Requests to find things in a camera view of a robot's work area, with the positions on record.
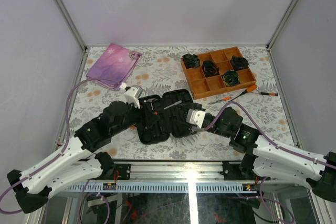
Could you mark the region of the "black plastic tool case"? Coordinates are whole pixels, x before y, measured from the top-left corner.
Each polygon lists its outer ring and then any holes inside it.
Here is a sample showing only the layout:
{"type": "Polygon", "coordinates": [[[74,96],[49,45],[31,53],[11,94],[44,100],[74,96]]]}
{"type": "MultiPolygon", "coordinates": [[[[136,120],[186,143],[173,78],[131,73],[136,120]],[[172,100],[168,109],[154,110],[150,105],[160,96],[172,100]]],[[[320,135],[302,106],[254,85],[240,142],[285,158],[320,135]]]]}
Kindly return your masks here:
{"type": "Polygon", "coordinates": [[[145,123],[137,124],[135,127],[138,132],[140,142],[145,145],[151,145],[166,141],[170,136],[182,138],[192,135],[192,125],[187,123],[186,117],[189,109],[201,110],[202,105],[195,103],[191,94],[186,89],[179,89],[164,93],[162,96],[150,95],[141,98],[140,105],[149,98],[157,98],[158,102],[153,104],[154,110],[159,116],[159,120],[148,129],[145,129],[145,123]],[[163,108],[181,100],[182,103],[172,108],[164,110],[163,108]]]}

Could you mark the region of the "small steel hammer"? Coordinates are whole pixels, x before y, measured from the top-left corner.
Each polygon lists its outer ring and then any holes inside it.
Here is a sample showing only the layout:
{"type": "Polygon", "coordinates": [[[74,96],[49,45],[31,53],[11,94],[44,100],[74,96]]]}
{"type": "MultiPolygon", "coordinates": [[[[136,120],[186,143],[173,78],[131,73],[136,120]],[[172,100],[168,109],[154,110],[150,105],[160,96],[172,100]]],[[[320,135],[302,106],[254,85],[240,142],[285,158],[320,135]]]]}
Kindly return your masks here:
{"type": "Polygon", "coordinates": [[[157,98],[149,98],[149,99],[146,99],[143,101],[144,103],[148,104],[150,106],[150,109],[152,111],[154,111],[154,107],[153,107],[153,104],[158,102],[158,99],[157,98]]]}

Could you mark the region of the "black orange handled screwdriver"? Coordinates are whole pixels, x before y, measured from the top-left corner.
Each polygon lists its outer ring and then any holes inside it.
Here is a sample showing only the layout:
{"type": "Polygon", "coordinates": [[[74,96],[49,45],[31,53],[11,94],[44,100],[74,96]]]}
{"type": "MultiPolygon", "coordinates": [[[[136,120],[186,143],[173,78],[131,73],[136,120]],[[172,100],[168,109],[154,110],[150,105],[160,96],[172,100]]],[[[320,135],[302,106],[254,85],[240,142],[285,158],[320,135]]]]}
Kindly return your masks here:
{"type": "Polygon", "coordinates": [[[173,103],[173,104],[170,104],[170,105],[164,107],[163,109],[164,109],[164,110],[167,110],[167,109],[172,108],[172,107],[174,107],[174,106],[176,106],[176,105],[179,105],[179,104],[181,104],[181,103],[182,103],[182,101],[179,100],[179,101],[177,101],[177,102],[175,102],[175,103],[173,103]]]}

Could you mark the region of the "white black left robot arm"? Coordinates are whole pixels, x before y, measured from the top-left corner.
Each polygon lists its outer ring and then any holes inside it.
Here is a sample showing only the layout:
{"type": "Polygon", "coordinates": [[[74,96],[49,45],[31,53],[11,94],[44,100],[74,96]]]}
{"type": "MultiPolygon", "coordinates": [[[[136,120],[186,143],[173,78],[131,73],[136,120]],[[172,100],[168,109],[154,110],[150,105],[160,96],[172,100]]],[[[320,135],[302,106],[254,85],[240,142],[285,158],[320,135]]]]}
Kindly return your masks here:
{"type": "Polygon", "coordinates": [[[150,125],[160,119],[161,110],[148,102],[139,107],[113,101],[96,118],[76,130],[64,146],[54,151],[30,169],[12,170],[7,179],[14,191],[20,211],[29,214],[44,206],[48,200],[78,181],[92,178],[109,179],[115,163],[108,153],[97,150],[111,138],[136,124],[148,120],[150,125]]]}

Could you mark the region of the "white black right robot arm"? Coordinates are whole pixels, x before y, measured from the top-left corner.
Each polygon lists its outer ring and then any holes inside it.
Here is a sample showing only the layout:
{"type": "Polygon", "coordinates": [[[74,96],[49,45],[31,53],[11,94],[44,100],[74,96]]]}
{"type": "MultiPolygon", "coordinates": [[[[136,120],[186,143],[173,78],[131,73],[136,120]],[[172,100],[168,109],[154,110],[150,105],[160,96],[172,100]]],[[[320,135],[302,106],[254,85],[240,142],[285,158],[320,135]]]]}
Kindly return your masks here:
{"type": "Polygon", "coordinates": [[[335,202],[334,152],[317,154],[271,139],[257,126],[244,124],[243,118],[231,107],[217,116],[202,110],[189,110],[186,120],[194,131],[211,132],[230,139],[229,145],[244,155],[239,166],[243,178],[283,180],[335,202]]]}

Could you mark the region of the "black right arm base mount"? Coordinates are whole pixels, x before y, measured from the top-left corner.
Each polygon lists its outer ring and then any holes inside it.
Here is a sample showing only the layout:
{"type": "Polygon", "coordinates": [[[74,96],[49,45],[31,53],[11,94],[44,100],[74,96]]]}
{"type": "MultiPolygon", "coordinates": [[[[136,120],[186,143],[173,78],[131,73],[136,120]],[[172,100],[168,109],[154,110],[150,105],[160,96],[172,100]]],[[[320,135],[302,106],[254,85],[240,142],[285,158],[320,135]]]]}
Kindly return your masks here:
{"type": "Polygon", "coordinates": [[[252,161],[222,161],[221,175],[224,180],[256,180],[258,175],[253,172],[252,161]]]}

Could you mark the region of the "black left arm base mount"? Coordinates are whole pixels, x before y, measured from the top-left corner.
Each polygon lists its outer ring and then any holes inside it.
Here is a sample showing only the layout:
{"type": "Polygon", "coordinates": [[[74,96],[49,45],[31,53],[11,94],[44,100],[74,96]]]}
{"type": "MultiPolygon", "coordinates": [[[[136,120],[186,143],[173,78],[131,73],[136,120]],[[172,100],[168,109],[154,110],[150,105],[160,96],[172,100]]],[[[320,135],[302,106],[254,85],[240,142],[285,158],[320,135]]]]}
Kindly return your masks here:
{"type": "Polygon", "coordinates": [[[115,164],[114,169],[102,173],[98,178],[105,180],[129,180],[131,175],[131,164],[115,164]]]}

